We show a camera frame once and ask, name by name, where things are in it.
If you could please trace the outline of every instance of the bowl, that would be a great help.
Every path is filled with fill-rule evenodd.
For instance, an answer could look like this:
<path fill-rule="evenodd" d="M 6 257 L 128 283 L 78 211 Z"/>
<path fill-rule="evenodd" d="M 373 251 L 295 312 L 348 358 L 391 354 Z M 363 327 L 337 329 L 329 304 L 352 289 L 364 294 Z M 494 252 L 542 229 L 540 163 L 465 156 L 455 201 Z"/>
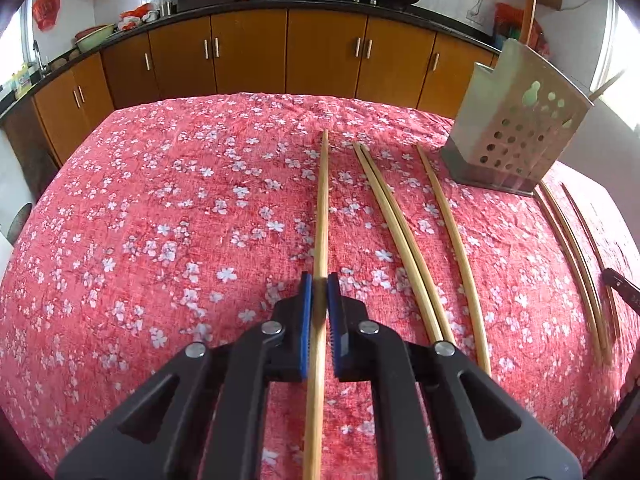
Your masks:
<path fill-rule="evenodd" d="M 111 34 L 113 34 L 113 23 L 109 25 L 105 25 L 93 32 L 90 32 L 86 36 L 80 38 L 77 42 L 78 49 L 83 54 L 85 52 L 90 51 L 92 48 L 100 45 L 104 40 L 106 40 Z"/>

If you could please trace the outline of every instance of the chopsticks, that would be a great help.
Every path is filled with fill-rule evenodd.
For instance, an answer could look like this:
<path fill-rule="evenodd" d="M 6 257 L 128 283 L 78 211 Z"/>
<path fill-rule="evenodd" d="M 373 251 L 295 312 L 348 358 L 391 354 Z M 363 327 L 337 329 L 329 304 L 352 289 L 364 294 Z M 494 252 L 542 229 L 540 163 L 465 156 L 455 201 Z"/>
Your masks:
<path fill-rule="evenodd" d="M 376 174 L 374 173 L 372 167 L 369 165 L 369 161 L 364 155 L 363 149 L 360 144 L 358 142 L 355 142 L 353 147 L 355 149 L 356 155 L 358 156 L 358 160 L 362 165 L 362 169 L 367 176 L 367 180 L 369 181 L 369 185 L 371 186 L 373 194 L 376 197 L 376 201 L 378 202 L 378 205 L 382 210 L 382 215 L 384 216 L 386 224 L 389 227 L 389 231 L 391 232 L 394 243 L 396 244 L 396 248 L 400 253 L 402 265 L 404 266 L 407 277 L 409 278 L 409 282 L 411 283 L 415 301 L 418 304 L 420 316 L 422 317 L 422 322 L 424 323 L 424 327 L 427 331 L 429 341 L 431 343 L 440 341 L 442 340 L 442 331 L 440 329 L 440 326 L 438 325 L 438 319 L 436 318 L 433 305 L 431 304 L 431 301 L 427 294 L 426 286 L 422 280 L 420 272 L 418 271 L 418 267 L 414 260 L 412 250 L 409 247 L 409 242 L 404 237 L 399 220 L 393 212 L 391 204 L 389 203 L 389 200 L 385 195 L 383 184 L 378 181 Z"/>
<path fill-rule="evenodd" d="M 460 266 L 462 285 L 465 289 L 469 314 L 471 316 L 471 325 L 474 331 L 478 365 L 490 377 L 491 361 L 489 359 L 489 345 L 486 340 L 486 331 L 484 330 L 484 317 L 482 316 L 482 309 L 480 307 L 480 299 L 478 298 L 476 282 L 471 272 L 469 260 L 466 257 L 465 247 L 462 243 L 462 238 L 460 237 L 460 232 L 458 231 L 456 221 L 453 218 L 453 213 L 451 212 L 451 208 L 449 207 L 449 202 L 444 196 L 444 192 L 442 191 L 442 187 L 440 186 L 440 182 L 438 181 L 438 177 L 433 172 L 433 168 L 431 167 L 429 160 L 427 159 L 420 145 L 417 144 L 416 146 L 418 148 L 418 154 L 420 155 L 420 159 L 422 160 L 424 169 L 427 172 L 429 181 L 431 182 L 431 188 L 436 195 L 436 200 L 438 201 L 438 206 L 440 207 L 440 212 L 442 213 L 442 218 L 447 227 L 447 231 L 449 232 L 449 238 L 451 239 L 451 243 L 453 244 L 453 250 L 455 252 L 456 259 L 458 260 L 458 265 Z"/>
<path fill-rule="evenodd" d="M 418 272 L 420 273 L 422 282 L 424 283 L 427 289 L 429 300 L 431 300 L 431 305 L 433 306 L 433 310 L 435 312 L 436 318 L 438 319 L 438 325 L 440 326 L 442 337 L 446 341 L 449 341 L 450 343 L 455 344 L 456 339 L 449 325 L 449 320 L 447 319 L 447 313 L 445 312 L 444 307 L 442 306 L 438 289 L 436 287 L 436 284 L 433 281 L 433 278 L 431 277 L 431 273 L 429 272 L 429 267 L 427 267 L 427 264 L 425 263 L 424 258 L 422 257 L 420 248 L 418 247 L 418 244 L 415 241 L 414 234 L 411 232 L 411 229 L 409 228 L 409 224 L 406 222 L 406 218 L 404 218 L 404 214 L 402 213 L 402 210 L 400 209 L 398 202 L 396 202 L 396 198 L 391 192 L 391 188 L 385 182 L 385 178 L 382 176 L 382 173 L 380 173 L 380 170 L 376 166 L 376 163 L 373 161 L 373 158 L 369 153 L 369 150 L 363 145 L 361 145 L 360 147 L 362 149 L 362 153 L 364 154 L 364 157 L 367 159 L 367 162 L 369 163 L 371 169 L 373 170 L 373 173 L 376 176 L 376 179 L 378 180 L 378 183 L 380 184 L 380 187 L 382 188 L 382 191 L 384 192 L 385 197 L 388 200 L 394 215 L 396 216 L 396 219 L 398 220 L 398 223 L 400 225 L 400 229 L 402 230 L 402 234 L 404 235 L 404 238 L 407 244 L 409 245 L 409 249 L 411 251 L 412 257 L 414 258 L 415 264 L 418 267 Z"/>
<path fill-rule="evenodd" d="M 584 233 L 587 235 L 587 239 L 589 240 L 589 244 L 591 245 L 591 249 L 596 256 L 596 261 L 598 262 L 598 266 L 600 267 L 600 272 L 602 272 L 606 266 L 604 264 L 604 260 L 602 259 L 602 254 L 600 253 L 600 249 L 598 248 L 598 244 L 596 243 L 596 238 L 593 236 L 593 232 L 591 231 L 589 224 L 587 224 L 586 218 L 578 208 L 578 204 L 574 200 L 574 197 L 569 192 L 567 186 L 564 183 L 561 184 L 562 190 L 564 190 L 564 194 L 569 199 L 571 206 L 574 208 L 575 214 L 580 221 L 580 225 L 582 226 Z M 609 314 L 611 316 L 611 320 L 613 322 L 613 332 L 614 338 L 617 340 L 620 338 L 622 332 L 620 332 L 620 320 L 618 319 L 618 311 L 616 310 L 616 300 L 613 297 L 613 291 L 607 285 L 604 286 L 605 294 L 607 295 L 607 301 L 609 303 Z"/>
<path fill-rule="evenodd" d="M 582 286 L 584 287 L 584 290 L 581 291 L 580 295 L 582 296 L 583 301 L 586 300 L 585 306 L 588 317 L 587 321 L 591 330 L 592 337 L 595 336 L 597 338 L 596 340 L 594 340 L 594 345 L 596 345 L 597 343 L 598 350 L 601 351 L 598 352 L 598 350 L 594 349 L 596 351 L 596 360 L 601 361 L 602 357 L 604 357 L 605 362 L 609 364 L 611 361 L 611 348 L 609 345 L 609 337 L 607 335 L 607 327 L 605 324 L 605 320 L 602 317 L 602 306 L 600 304 L 600 299 L 598 298 L 598 295 L 596 293 L 593 278 L 591 277 L 591 273 L 589 272 L 589 269 L 587 267 L 586 260 L 584 258 L 584 255 L 582 254 L 580 246 L 578 245 L 578 241 L 575 238 L 575 234 L 572 231 L 571 226 L 569 225 L 569 222 L 560 209 L 558 202 L 556 202 L 555 197 L 551 194 L 551 191 L 543 181 L 540 181 L 540 189 L 542 190 L 546 202 L 548 203 L 547 206 L 544 206 L 548 207 L 549 216 L 547 220 L 551 224 L 554 232 L 556 232 L 556 229 L 558 230 L 558 232 L 556 233 L 558 241 L 564 240 L 566 238 L 565 243 L 563 244 L 561 242 L 561 245 L 563 245 L 563 249 L 567 258 L 569 260 L 574 260 L 574 270 L 577 271 L 574 277 L 578 281 L 578 286 L 580 285 L 580 282 L 582 282 Z M 543 202 L 542 200 L 540 200 L 540 196 L 538 194 L 537 197 L 542 205 Z"/>
<path fill-rule="evenodd" d="M 314 248 L 314 295 L 311 312 L 309 372 L 306 382 L 305 449 L 302 478 L 319 480 L 322 459 L 322 410 L 324 409 L 324 361 L 326 357 L 326 279 L 329 248 L 329 140 L 322 132 L 316 244 Z"/>

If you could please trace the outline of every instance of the power cord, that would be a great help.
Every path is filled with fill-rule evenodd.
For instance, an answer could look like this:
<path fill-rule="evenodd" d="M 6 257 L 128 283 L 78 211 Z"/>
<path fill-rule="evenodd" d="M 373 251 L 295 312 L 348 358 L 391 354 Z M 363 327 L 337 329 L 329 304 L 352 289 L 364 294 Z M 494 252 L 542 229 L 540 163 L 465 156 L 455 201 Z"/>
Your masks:
<path fill-rule="evenodd" d="M 476 4 L 466 12 L 466 18 L 470 22 L 474 22 L 476 25 L 481 25 L 481 26 L 482 26 L 482 23 L 476 21 L 474 18 L 480 13 L 480 7 L 482 7 L 483 1 L 484 0 L 478 0 Z"/>

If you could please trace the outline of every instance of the white flower pattern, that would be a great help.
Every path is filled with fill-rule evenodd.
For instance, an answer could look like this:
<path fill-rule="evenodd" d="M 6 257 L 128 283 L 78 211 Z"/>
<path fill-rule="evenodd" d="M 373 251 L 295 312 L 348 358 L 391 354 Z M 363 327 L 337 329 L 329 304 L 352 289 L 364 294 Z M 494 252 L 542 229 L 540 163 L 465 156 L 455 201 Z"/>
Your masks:
<path fill-rule="evenodd" d="M 455 204 L 494 379 L 587 468 L 608 438 L 630 346 L 616 344 L 614 366 L 594 364 L 574 280 L 538 206 L 449 180 L 437 150 L 451 125 L 408 108 L 270 94 L 176 99 L 111 114 L 40 198 L 0 285 L 0 408 L 18 436 L 52 474 L 105 412 L 181 348 L 233 342 L 269 319 L 313 267 L 319 139 L 327 128 L 330 270 L 339 272 L 342 292 L 404 338 L 428 343 L 354 156 L 357 140 L 394 189 L 458 347 L 475 357 L 462 281 L 414 148 L 420 142 Z M 640 282 L 638 249 L 609 195 L 561 164 L 545 181 L 559 198 L 560 181 L 571 188 L 607 265 Z M 561 206 L 581 237 L 570 206 Z M 635 340 L 640 321 L 621 301 L 616 307 L 624 341 Z M 325 395 L 331 423 L 323 462 L 340 478 L 373 478 L 375 461 L 354 458 L 375 449 L 370 393 L 328 380 Z M 302 389 L 271 389 L 265 478 L 300 476 L 303 418 L 292 406 L 303 403 Z"/>

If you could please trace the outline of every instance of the perforated metal holder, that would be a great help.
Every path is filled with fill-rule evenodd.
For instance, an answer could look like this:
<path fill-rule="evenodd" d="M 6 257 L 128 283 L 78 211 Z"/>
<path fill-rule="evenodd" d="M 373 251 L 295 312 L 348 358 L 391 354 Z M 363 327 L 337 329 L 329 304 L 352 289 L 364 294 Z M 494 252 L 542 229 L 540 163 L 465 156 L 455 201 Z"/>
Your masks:
<path fill-rule="evenodd" d="M 442 158 L 461 184 L 530 196 L 592 106 L 546 59 L 507 40 L 495 69 L 476 63 Z"/>

